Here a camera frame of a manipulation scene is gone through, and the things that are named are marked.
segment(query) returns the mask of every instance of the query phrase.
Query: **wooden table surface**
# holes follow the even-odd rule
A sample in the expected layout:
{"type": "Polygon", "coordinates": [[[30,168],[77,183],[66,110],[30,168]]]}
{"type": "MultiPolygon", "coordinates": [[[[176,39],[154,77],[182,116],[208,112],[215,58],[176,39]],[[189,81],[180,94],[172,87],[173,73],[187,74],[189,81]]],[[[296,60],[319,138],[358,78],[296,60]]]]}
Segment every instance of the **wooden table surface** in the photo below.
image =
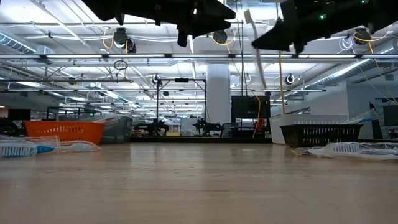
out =
{"type": "Polygon", "coordinates": [[[398,163],[125,144],[0,161],[0,223],[397,223],[398,163]]]}

